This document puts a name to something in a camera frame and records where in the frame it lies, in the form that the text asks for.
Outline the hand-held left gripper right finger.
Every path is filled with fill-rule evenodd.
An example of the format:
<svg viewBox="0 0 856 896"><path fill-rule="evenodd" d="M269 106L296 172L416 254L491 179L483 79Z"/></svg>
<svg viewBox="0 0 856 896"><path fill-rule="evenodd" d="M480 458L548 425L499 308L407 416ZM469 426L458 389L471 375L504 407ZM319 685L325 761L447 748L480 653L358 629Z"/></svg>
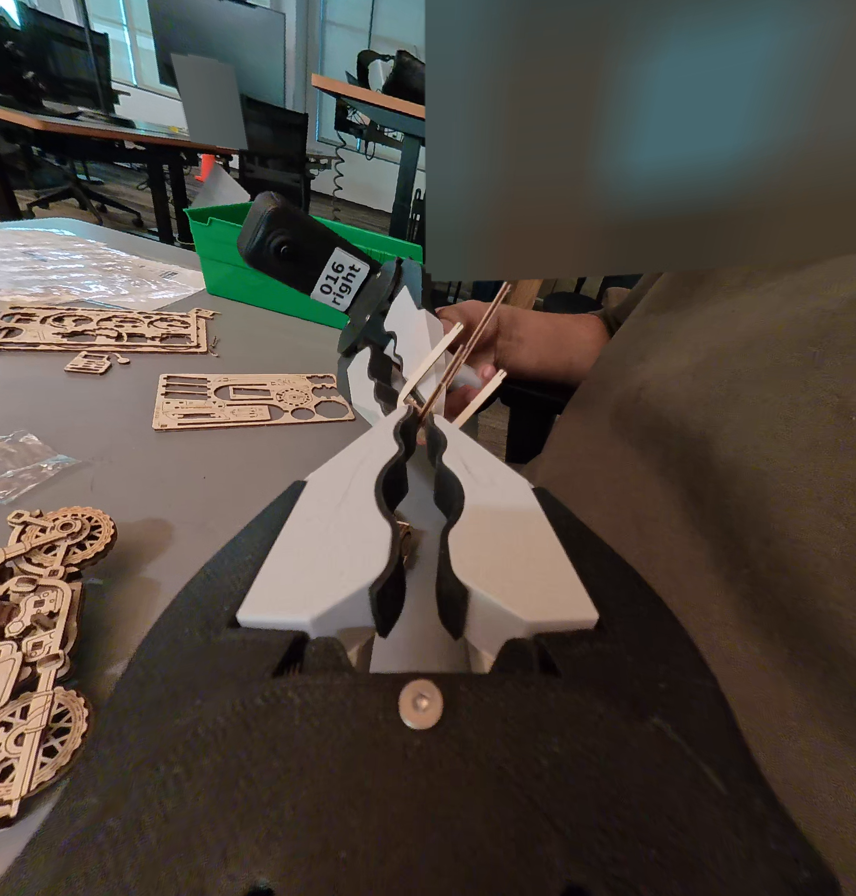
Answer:
<svg viewBox="0 0 856 896"><path fill-rule="evenodd" d="M438 546L438 618L488 673L512 640L592 630L599 612L534 489L445 419L426 426Z"/></svg>

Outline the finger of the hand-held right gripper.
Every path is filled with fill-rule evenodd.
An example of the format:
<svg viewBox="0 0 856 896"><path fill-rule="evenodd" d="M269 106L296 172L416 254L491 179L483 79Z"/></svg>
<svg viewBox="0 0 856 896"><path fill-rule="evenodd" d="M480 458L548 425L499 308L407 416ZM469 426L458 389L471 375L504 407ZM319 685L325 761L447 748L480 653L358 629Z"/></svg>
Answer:
<svg viewBox="0 0 856 896"><path fill-rule="evenodd" d="M360 350L338 359L337 388L370 426L397 410L401 384L400 371L383 350Z"/></svg>
<svg viewBox="0 0 856 896"><path fill-rule="evenodd" d="M440 320L417 307L409 290L400 290L392 300L385 315L385 332L389 336L385 354L404 379L417 371L445 335Z"/></svg>

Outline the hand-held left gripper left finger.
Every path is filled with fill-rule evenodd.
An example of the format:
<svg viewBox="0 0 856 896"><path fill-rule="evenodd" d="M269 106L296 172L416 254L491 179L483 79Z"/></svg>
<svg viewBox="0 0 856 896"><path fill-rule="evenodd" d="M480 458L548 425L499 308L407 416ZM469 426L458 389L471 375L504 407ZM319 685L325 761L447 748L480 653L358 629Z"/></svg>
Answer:
<svg viewBox="0 0 856 896"><path fill-rule="evenodd" d="M411 671L411 645L392 631L406 598L397 510L409 491L415 409L398 409L301 484L237 611L246 629L332 637L355 651L394 644L377 671Z"/></svg>

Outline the slotted wooden puzzle sheet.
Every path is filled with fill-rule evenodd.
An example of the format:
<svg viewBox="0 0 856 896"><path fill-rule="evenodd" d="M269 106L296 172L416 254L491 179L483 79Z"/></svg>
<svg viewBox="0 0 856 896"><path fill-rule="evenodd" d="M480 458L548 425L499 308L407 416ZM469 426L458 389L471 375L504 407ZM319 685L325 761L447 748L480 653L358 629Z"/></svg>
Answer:
<svg viewBox="0 0 856 896"><path fill-rule="evenodd" d="M156 432L269 427L355 420L330 374L165 374L158 380Z"/></svg>

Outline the grey desk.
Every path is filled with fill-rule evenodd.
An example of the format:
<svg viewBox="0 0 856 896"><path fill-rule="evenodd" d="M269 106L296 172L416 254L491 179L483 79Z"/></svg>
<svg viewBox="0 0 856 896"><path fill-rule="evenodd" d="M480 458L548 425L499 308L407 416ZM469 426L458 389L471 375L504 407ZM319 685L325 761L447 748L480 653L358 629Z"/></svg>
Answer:
<svg viewBox="0 0 856 896"><path fill-rule="evenodd" d="M156 433L162 373L329 373L337 332L201 294L218 357L136 355L102 377L53 353L0 353L0 435L79 459L0 506L107 512L77 641L95 705L63 782L0 832L0 894L468 894L485 820L456 748L467 648L437 618L444 522L419 447L404 610L354 671L329 639L236 625L285 520L278 497L366 423Z"/></svg>

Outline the person's right hand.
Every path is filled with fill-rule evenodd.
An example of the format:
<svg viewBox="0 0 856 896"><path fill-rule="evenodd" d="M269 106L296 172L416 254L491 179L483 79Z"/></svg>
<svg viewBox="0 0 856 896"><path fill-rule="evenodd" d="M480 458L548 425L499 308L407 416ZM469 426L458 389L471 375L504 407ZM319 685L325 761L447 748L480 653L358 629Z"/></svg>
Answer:
<svg viewBox="0 0 856 896"><path fill-rule="evenodd" d="M439 308L437 316L445 332L449 332L457 323L463 324L464 328L454 342L454 346L458 348L473 337L473 332L487 309L488 304L467 300L455 306ZM447 389L445 396L447 420L456 419L498 370L505 369L510 373L528 371L533 352L531 332L538 316L539 313L534 311L507 305L499 307L475 342L465 363L477 377L477 385L469 385L462 381Z"/></svg>

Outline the green plastic bin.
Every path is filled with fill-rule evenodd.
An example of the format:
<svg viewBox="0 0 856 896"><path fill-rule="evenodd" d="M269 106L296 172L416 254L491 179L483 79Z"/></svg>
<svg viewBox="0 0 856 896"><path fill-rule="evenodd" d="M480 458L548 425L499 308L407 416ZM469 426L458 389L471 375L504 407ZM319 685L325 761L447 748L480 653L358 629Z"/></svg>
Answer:
<svg viewBox="0 0 856 896"><path fill-rule="evenodd" d="M240 240L252 207L253 202L248 201L185 210L208 293L245 306L343 330L348 322L344 309L327 297L310 296L314 279L304 289L299 289L295 285L299 276L293 275L292 283L288 284L273 276L273 263L265 261L252 266L248 262L247 254L240 250ZM396 258L417 263L424 261L423 248L414 242L328 218L313 218L323 230L333 231L377 265Z"/></svg>

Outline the wooden-top standing table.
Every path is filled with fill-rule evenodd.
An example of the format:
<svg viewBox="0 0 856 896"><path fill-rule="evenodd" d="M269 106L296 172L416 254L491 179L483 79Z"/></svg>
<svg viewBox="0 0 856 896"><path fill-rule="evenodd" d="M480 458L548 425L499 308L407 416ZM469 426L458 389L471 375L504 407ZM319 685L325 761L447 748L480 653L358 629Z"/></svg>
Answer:
<svg viewBox="0 0 856 896"><path fill-rule="evenodd" d="M343 100L354 110L363 113L376 126L402 134L401 158L389 236L405 239L409 227L418 161L425 143L425 106L354 84L345 84L318 73L310 74L310 83L316 90L336 100Z"/></svg>

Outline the black backpack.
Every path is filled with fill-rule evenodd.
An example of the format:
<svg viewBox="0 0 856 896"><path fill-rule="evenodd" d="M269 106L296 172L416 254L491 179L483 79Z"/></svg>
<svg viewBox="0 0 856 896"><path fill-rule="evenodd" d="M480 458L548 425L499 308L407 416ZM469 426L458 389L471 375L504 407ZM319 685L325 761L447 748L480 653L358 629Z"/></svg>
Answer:
<svg viewBox="0 0 856 896"><path fill-rule="evenodd" d="M425 104L425 63L405 49L381 54L366 49L357 54L356 84L416 105Z"/></svg>

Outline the large emptied wooden puzzle sheet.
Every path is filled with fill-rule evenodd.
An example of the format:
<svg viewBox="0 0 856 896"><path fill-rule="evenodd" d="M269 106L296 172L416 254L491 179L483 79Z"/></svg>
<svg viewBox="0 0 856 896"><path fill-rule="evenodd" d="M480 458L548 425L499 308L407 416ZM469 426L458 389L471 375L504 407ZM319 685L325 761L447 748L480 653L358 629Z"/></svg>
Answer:
<svg viewBox="0 0 856 896"><path fill-rule="evenodd" d="M0 314L0 350L206 354L210 309L153 312L13 306Z"/></svg>

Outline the dark monitor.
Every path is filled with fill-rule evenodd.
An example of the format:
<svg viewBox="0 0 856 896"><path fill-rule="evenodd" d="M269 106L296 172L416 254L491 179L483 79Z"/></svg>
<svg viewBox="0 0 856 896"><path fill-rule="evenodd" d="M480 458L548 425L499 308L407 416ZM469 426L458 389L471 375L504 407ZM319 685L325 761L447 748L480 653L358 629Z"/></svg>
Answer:
<svg viewBox="0 0 856 896"><path fill-rule="evenodd" d="M285 15L250 2L149 1L160 83L175 88L172 56L232 65L240 92L285 106Z"/></svg>

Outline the plastic-wrapped instruction sheet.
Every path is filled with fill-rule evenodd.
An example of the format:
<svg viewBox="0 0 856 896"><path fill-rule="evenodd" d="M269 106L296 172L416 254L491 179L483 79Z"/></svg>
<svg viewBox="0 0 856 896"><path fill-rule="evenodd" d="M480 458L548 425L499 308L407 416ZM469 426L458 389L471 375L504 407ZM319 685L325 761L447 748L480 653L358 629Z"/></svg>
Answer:
<svg viewBox="0 0 856 896"><path fill-rule="evenodd" d="M200 272L148 260L69 230L0 229L0 312L90 304L153 311L205 288Z"/></svg>

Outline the black office chair on castors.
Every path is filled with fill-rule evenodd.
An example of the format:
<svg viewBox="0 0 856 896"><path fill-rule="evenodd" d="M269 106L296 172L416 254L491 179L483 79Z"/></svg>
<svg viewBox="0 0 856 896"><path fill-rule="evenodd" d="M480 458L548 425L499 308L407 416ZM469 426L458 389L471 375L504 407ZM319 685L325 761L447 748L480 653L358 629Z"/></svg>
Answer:
<svg viewBox="0 0 856 896"><path fill-rule="evenodd" d="M95 223L104 226L112 210L129 214L137 230L145 229L140 210L106 196L82 180L74 167L50 162L36 156L29 148L21 149L20 166L35 197L23 210L24 218L34 218L39 209L49 210L54 203L75 201L80 210L90 214Z"/></svg>

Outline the long wooden table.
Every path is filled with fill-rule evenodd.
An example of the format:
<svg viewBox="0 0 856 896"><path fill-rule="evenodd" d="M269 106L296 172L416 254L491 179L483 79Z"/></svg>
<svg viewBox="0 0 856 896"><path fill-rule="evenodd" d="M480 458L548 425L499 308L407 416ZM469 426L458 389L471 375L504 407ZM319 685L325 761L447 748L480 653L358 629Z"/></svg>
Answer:
<svg viewBox="0 0 856 896"><path fill-rule="evenodd" d="M0 134L19 134L26 144L76 160L128 162L145 167L153 200L158 239L167 245L192 245L184 170L202 155L228 161L236 151L191 139L187 134L145 123L119 127L111 123L58 118L0 106ZM0 221L24 218L0 153Z"/></svg>

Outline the clear plastic bag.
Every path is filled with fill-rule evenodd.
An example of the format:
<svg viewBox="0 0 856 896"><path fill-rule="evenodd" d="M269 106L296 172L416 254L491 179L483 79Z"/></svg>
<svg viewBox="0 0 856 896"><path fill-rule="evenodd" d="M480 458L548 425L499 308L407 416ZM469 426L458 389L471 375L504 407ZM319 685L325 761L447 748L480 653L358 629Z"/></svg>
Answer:
<svg viewBox="0 0 856 896"><path fill-rule="evenodd" d="M28 431L0 436L0 506L79 464L77 459L56 452Z"/></svg>

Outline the pile of wooden model parts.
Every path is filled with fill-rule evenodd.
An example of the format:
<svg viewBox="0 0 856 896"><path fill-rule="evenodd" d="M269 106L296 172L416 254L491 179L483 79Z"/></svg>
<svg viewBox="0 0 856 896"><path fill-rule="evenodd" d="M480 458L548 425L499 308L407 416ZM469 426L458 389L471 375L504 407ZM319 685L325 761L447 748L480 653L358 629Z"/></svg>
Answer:
<svg viewBox="0 0 856 896"><path fill-rule="evenodd" d="M0 830L66 775L86 742L90 703L65 686L82 602L75 574L0 584Z"/></svg>

